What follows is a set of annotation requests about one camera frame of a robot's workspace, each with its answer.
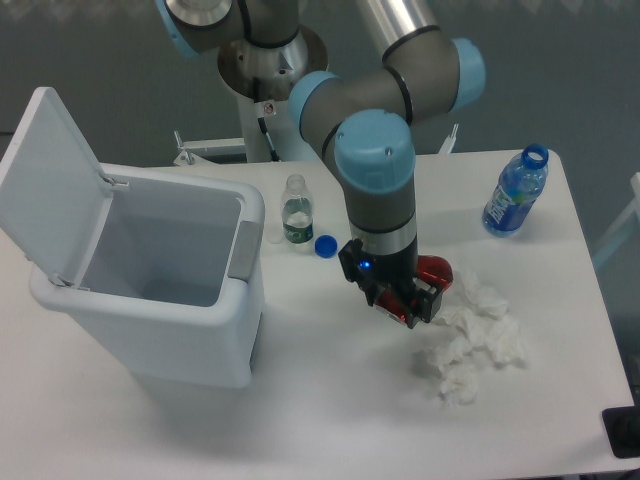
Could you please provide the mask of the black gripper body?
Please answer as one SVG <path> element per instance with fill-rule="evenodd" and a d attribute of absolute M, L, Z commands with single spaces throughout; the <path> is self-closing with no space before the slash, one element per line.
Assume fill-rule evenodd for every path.
<path fill-rule="evenodd" d="M 349 243 L 362 243 L 360 239 L 351 240 Z M 400 297 L 401 289 L 414 282 L 414 275 L 418 260 L 417 239 L 404 249 L 384 257 L 383 277 L 387 281 L 386 288 Z"/>

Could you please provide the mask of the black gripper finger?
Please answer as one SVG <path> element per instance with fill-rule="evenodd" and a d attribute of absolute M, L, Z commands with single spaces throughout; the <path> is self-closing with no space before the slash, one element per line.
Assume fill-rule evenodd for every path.
<path fill-rule="evenodd" d="M 443 289 L 428 285 L 421 288 L 415 283 L 401 289 L 400 299 L 406 313 L 406 325 L 413 329 L 418 323 L 430 323 L 439 312 Z"/>
<path fill-rule="evenodd" d="M 363 250 L 362 243 L 346 243 L 338 253 L 345 279 L 355 283 L 373 307 L 386 288 L 384 257 Z"/>

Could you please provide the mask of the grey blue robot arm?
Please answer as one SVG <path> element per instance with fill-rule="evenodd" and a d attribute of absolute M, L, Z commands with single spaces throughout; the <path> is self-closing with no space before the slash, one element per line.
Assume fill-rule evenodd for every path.
<path fill-rule="evenodd" d="M 418 252 L 410 127 L 482 93 L 477 47 L 448 38 L 424 1 L 361 1 L 380 70 L 352 81 L 328 71 L 324 43 L 295 1 L 160 1 L 184 55 L 217 52 L 237 99 L 248 160 L 291 160 L 311 149 L 342 187 L 351 237 L 345 278 L 399 323 L 429 322 L 453 275 Z"/>

